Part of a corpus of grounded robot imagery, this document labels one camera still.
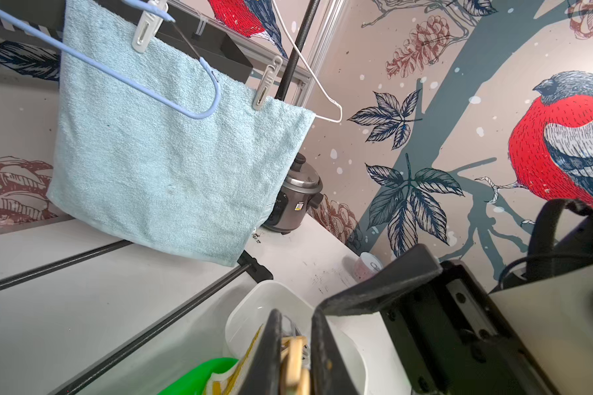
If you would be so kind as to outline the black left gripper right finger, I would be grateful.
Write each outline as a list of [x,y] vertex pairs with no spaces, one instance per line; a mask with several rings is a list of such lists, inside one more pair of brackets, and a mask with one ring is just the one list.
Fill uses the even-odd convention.
[[314,394],[358,394],[320,309],[315,309],[311,319],[311,375]]

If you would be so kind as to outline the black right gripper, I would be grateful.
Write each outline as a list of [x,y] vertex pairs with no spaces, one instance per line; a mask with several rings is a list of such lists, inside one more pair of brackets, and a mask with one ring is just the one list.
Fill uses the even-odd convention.
[[466,265],[440,264],[426,245],[318,309],[326,316],[381,310],[411,394],[558,393]]

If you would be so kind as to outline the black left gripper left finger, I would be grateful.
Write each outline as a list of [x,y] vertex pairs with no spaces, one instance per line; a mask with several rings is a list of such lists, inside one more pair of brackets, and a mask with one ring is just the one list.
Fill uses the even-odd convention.
[[282,320],[283,316],[277,309],[270,312],[239,394],[279,394]]

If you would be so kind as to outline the beige clothespin yellow towel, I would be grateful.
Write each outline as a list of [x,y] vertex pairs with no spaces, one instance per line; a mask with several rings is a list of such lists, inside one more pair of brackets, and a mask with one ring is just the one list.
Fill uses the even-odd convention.
[[304,366],[306,337],[284,337],[280,354],[279,393],[281,395],[310,395],[311,374]]

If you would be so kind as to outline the yellow striped towel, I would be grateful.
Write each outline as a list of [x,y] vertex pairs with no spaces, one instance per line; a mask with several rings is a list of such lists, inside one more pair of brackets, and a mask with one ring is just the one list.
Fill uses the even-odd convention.
[[243,394],[243,384],[252,366],[257,349],[259,348],[260,338],[263,335],[265,325],[261,325],[255,336],[253,337],[250,346],[245,355],[238,360],[238,362],[225,373],[213,373],[209,377],[209,381],[205,385],[203,394],[221,394],[221,395],[235,395]]

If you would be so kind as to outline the white hanger with blue towel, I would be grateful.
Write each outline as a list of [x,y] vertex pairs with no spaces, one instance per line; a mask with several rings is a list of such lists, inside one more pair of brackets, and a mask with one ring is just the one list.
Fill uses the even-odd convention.
[[284,21],[283,16],[280,12],[278,3],[275,0],[272,0],[271,3],[273,5],[273,11],[275,12],[275,16],[278,19],[278,22],[281,28],[283,29],[283,32],[285,33],[285,37],[288,39],[289,43],[293,47],[293,52],[291,53],[291,56],[288,59],[288,66],[286,67],[286,70],[283,73],[283,79],[278,89],[278,99],[283,100],[285,98],[285,95],[283,95],[283,91],[288,90],[288,88],[286,87],[285,89],[283,89],[283,82],[287,81],[286,85],[290,84],[290,82],[293,79],[293,74],[296,71],[297,65],[299,62],[301,62],[305,67],[306,71],[308,71],[310,80],[314,82],[314,84],[320,89],[321,93],[326,98],[326,100],[328,100],[328,102],[331,103],[331,105],[333,105],[339,111],[339,116],[337,118],[328,118],[321,115],[315,115],[315,118],[330,123],[341,124],[344,118],[344,109],[342,105],[328,94],[326,89],[323,87],[319,77],[317,76],[316,72],[312,69],[311,64],[308,63],[307,57],[303,55],[301,50],[302,46],[305,44],[306,38],[311,29],[311,24],[313,23],[314,18],[316,16],[316,12],[319,8],[320,1],[309,1],[304,16],[302,18],[301,26],[298,31],[298,35],[296,36],[296,39],[294,39],[290,35],[286,22]]

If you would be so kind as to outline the white clothespin blue towel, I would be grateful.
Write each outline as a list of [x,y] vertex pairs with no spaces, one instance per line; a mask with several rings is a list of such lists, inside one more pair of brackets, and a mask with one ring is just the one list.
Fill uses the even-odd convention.
[[260,79],[260,84],[255,92],[255,97],[252,102],[252,108],[254,110],[261,110],[264,106],[266,97],[275,82],[275,78],[278,72],[281,70],[283,65],[283,58],[279,55],[275,56],[270,64],[266,66],[266,69]]
[[129,4],[143,11],[132,40],[133,49],[143,54],[163,21],[172,21],[169,5],[166,0],[130,1]]

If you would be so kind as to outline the light blue towel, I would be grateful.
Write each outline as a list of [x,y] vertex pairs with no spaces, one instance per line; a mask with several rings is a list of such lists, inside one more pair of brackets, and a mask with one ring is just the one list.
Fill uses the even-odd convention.
[[54,172],[61,211],[137,245],[235,265],[314,122],[155,40],[136,52],[134,24],[69,1],[64,42],[176,103],[172,109],[64,54]]

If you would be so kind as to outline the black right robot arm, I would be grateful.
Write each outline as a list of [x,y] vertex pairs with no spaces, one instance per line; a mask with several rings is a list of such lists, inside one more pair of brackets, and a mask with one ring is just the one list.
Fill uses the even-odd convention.
[[312,388],[354,394],[329,316],[379,314],[413,394],[593,394],[593,209],[556,199],[525,257],[486,292],[460,260],[416,245],[323,301],[312,324]]

